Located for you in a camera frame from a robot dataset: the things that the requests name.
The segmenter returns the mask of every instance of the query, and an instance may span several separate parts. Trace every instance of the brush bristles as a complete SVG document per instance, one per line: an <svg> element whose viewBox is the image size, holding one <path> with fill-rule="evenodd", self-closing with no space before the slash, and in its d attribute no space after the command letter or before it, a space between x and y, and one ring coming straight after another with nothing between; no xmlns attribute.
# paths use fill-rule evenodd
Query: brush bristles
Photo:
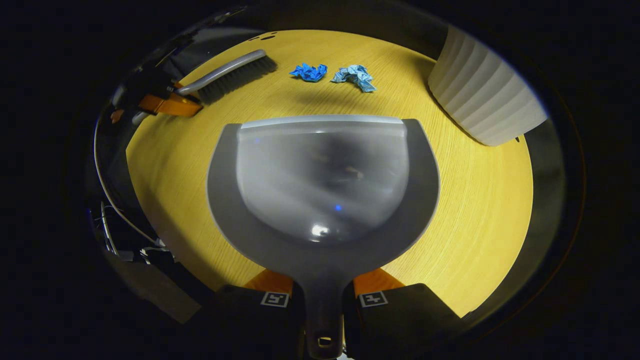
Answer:
<svg viewBox="0 0 640 360"><path fill-rule="evenodd" d="M221 99L225 94L232 92L240 86L246 85L263 75L276 70L278 65L269 56L263 56L245 66L239 67L213 81L211 84L198 90L200 100L210 104Z"/></svg>

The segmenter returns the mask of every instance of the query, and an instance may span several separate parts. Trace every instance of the blue crumpled paper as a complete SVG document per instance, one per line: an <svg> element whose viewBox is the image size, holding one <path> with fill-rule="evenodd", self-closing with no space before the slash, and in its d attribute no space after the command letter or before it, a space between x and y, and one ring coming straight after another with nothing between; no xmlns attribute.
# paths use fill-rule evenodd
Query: blue crumpled paper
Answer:
<svg viewBox="0 0 640 360"><path fill-rule="evenodd" d="M372 92L377 90L371 85L373 77L367 72L367 68L362 65L352 65L350 67L341 67L332 79L334 83L342 83L350 81L358 85L363 92Z"/></svg>
<svg viewBox="0 0 640 360"><path fill-rule="evenodd" d="M293 70L292 72L290 72L290 74L293 76L299 76L304 81L317 83L317 81L322 79L322 77L326 74L326 65L320 64L316 69L313 66L302 63L302 66L296 66L296 70Z"/></svg>

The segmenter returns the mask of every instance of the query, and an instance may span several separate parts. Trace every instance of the dark background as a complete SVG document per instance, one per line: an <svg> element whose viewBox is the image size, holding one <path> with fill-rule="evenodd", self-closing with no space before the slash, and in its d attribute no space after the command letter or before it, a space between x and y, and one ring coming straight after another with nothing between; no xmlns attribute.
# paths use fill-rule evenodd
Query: dark background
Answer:
<svg viewBox="0 0 640 360"><path fill-rule="evenodd" d="M10 201L3 213L10 266L6 293L15 301L4 317L12 324L10 342L21 350L62 351L83 344L101 352L105 343L118 348L141 341L157 349L151 345L170 335L163 331L170 320L148 312L92 241L83 211L83 166L99 110L132 64L224 3L5 4L10 21L2 25L8 46L3 83L11 140L5 143L12 151L5 157ZM301 25L331 21L332 8L326 6L324 12L296 19ZM451 16L482 26L528 56L572 112L586 157L584 217L564 266L529 306L477 343L472 354L636 350L630 332L637 316L631 263L637 255L631 222L637 218L632 207L637 116L631 112L637 89L632 71L638 64L632 25L637 6L546 0L416 6L457 14ZM339 10L358 13L348 6ZM383 20L388 16L367 21L388 22ZM278 30L277 22L266 25Z"/></svg>

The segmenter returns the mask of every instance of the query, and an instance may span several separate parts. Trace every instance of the yellow wooden surface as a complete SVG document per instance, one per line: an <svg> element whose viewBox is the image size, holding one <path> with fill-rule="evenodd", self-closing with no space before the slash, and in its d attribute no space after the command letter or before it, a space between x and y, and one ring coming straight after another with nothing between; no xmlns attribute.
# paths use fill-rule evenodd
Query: yellow wooden surface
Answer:
<svg viewBox="0 0 640 360"><path fill-rule="evenodd" d="M533 187L524 137L499 147L477 143L428 95L432 59L349 33L289 30L245 41L181 83L256 49L265 49L279 64L276 72L192 118L148 117L127 148L140 204L177 259L213 289L245 284L262 270L225 241L207 207L205 176L225 124L328 113L414 118L440 167L440 202L422 238L383 269L405 284L427 284L460 316L480 305L511 268L529 226ZM318 83L293 79L288 72L303 61L323 63L329 71ZM356 63L369 69L377 91L362 93L354 84L330 82L339 67Z"/></svg>

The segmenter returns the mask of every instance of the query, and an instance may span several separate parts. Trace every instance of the brush handle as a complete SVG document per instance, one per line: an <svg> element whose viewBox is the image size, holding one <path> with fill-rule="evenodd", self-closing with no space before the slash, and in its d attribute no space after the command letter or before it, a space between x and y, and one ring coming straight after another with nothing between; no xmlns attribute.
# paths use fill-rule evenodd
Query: brush handle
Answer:
<svg viewBox="0 0 640 360"><path fill-rule="evenodd" d="M205 76L192 82L191 84L179 88L178 90L175 91L175 93L183 96L192 94L198 91L199 89L211 84L214 80L218 79L220 76L228 72L231 72L233 70L236 70L237 68L243 65L246 65L252 61L258 60L259 58L266 55L267 53L265 53L264 50L262 49L252 51L246 55L242 55L239 58L222 65L216 70L213 70L212 72L206 74Z"/></svg>

